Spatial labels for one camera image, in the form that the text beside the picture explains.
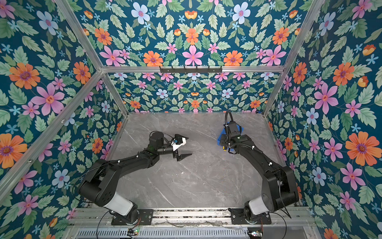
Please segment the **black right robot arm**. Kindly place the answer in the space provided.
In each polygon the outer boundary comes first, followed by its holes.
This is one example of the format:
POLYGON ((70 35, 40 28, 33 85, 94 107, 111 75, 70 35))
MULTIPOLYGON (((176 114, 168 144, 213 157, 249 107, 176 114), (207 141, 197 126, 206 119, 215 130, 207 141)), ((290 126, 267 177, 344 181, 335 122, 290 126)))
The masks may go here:
POLYGON ((230 154, 244 157, 262 176, 260 196, 245 203, 243 216, 253 223, 267 213, 274 213, 299 202, 296 178, 287 166, 281 166, 260 150, 234 119, 231 111, 224 117, 224 131, 219 145, 230 154))

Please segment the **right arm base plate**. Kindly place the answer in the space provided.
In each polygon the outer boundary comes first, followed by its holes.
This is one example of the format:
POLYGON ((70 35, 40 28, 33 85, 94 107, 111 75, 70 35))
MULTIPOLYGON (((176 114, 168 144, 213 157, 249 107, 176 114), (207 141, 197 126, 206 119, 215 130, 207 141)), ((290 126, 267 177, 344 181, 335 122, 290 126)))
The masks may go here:
POLYGON ((249 208, 228 208, 231 213, 231 222, 234 225, 270 225, 272 223, 269 213, 254 215, 249 208))

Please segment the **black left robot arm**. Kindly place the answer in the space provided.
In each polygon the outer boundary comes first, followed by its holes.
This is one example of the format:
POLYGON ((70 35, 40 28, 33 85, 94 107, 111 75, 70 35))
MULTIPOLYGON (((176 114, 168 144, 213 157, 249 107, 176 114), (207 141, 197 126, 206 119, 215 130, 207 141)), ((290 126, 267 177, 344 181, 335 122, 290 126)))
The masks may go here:
POLYGON ((97 160, 85 173, 79 186, 79 195, 99 207, 104 207, 118 220, 132 225, 139 221, 138 206, 117 193, 120 178, 141 169, 154 166, 161 155, 171 154, 177 161, 182 161, 190 153, 179 155, 178 149, 187 143, 189 138, 175 134, 170 140, 161 131, 149 135, 145 149, 134 156, 123 159, 97 160))

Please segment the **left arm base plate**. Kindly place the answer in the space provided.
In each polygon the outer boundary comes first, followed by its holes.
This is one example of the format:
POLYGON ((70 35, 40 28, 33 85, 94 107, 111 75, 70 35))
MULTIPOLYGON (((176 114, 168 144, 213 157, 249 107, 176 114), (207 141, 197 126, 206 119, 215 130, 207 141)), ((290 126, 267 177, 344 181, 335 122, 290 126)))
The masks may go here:
POLYGON ((151 225, 153 214, 152 209, 133 209, 126 216, 114 213, 111 224, 113 226, 148 226, 151 225))

